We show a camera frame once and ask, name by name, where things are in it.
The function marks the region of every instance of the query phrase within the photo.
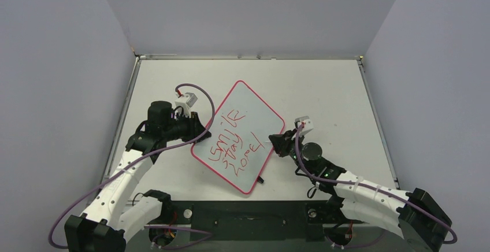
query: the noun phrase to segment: robotic arm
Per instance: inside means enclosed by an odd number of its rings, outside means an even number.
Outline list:
[[[341,220],[359,220],[393,232],[405,239],[415,251],[439,251],[452,221],[425,192],[394,190],[364,180],[322,157],[320,145],[303,144],[313,129],[308,116],[295,120],[295,129],[270,135],[274,151],[289,155],[315,185],[331,194],[328,206]]]
[[[170,195],[150,190],[136,206],[122,214],[130,195],[143,175],[155,164],[159,154],[143,159],[128,170],[124,167],[142,155],[166,147],[169,141],[181,139],[187,142],[205,131],[197,112],[190,111],[197,100],[196,96],[192,93],[178,96],[175,109],[169,102],[151,103],[148,119],[129,138],[112,176],[121,170],[124,174],[106,185],[80,216],[68,218],[65,235],[70,252],[124,251],[127,241],[144,225],[172,212]],[[197,142],[209,137],[211,133],[206,132]]]

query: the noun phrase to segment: red border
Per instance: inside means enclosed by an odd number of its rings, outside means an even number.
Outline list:
[[[233,87],[231,88],[231,90],[229,91],[229,93],[226,95],[226,97],[223,99],[223,101],[221,102],[220,106],[218,107],[218,109],[215,111],[215,113],[217,113],[218,111],[220,111],[221,109],[221,106],[225,103],[225,101],[228,99],[228,96],[231,94],[231,92],[235,89],[235,87],[239,84],[239,83],[243,83],[245,84],[245,86],[250,89],[254,94],[255,96],[257,96],[269,109],[272,110],[273,113],[275,113],[282,121],[283,121],[283,128],[281,129],[281,131],[279,133],[282,133],[284,131],[284,128],[286,127],[286,122],[284,121],[284,119],[279,115],[277,114],[277,112],[272,109],[268,103],[266,103],[260,96],[259,94],[257,94],[250,86],[248,86],[248,84],[245,82],[245,81],[242,81],[242,80],[237,80],[236,83],[233,85]],[[243,190],[239,189],[236,185],[234,185],[232,182],[230,182],[227,178],[223,177],[221,174],[219,174],[216,170],[214,170],[212,167],[210,167],[207,163],[205,163],[204,161],[202,161],[200,158],[198,158],[195,154],[194,154],[194,145],[195,143],[192,145],[191,147],[191,154],[194,158],[196,158],[198,161],[202,162],[204,165],[206,165],[209,169],[211,169],[214,173],[216,173],[219,177],[223,178],[225,181],[227,181],[229,184],[231,184],[232,186],[234,186],[237,190],[239,190],[241,193],[243,194],[250,194],[252,192],[252,190],[254,190],[254,187],[255,185],[257,184],[257,181],[254,182],[254,184],[252,185],[252,187],[250,188],[250,190],[248,192],[244,192]],[[270,152],[269,152],[269,155],[267,156],[267,158],[265,159],[265,162],[263,163],[263,166],[262,166],[262,169],[259,171],[259,175],[262,174],[262,171],[265,167],[265,165],[267,164],[267,162],[269,161],[269,158],[270,158],[270,155],[272,154],[272,151],[273,149],[271,148],[270,149]]]

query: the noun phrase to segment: white table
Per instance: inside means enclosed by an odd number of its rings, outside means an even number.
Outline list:
[[[113,165],[146,120],[152,101],[173,103],[177,84],[194,83],[211,95],[217,107],[237,80],[244,80],[280,114],[286,129],[293,127],[295,118],[310,116],[315,129],[305,143],[320,144],[325,158],[365,179],[395,187],[396,177],[355,60],[142,60]],[[182,91],[196,93],[199,100],[192,109],[205,125],[211,116],[206,97],[193,88]],[[196,160],[186,146],[162,153],[134,193],[161,190],[175,201],[305,200],[312,184],[295,176],[295,169],[292,159],[273,154],[261,174],[265,184],[247,196]],[[328,197],[317,192],[314,199]]]

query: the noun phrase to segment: small whiteboard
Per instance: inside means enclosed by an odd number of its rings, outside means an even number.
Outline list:
[[[269,135],[285,123],[244,81],[237,81],[216,110],[212,137],[192,155],[244,194],[249,194],[272,153]]]

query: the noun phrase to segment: gray wall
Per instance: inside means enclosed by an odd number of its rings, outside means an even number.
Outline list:
[[[0,250],[54,251],[51,223],[102,176],[133,64],[106,0],[0,0]]]
[[[366,74],[401,186],[429,191],[460,241],[488,251],[490,0],[396,0]]]
[[[108,0],[138,54],[364,54],[395,0]]]

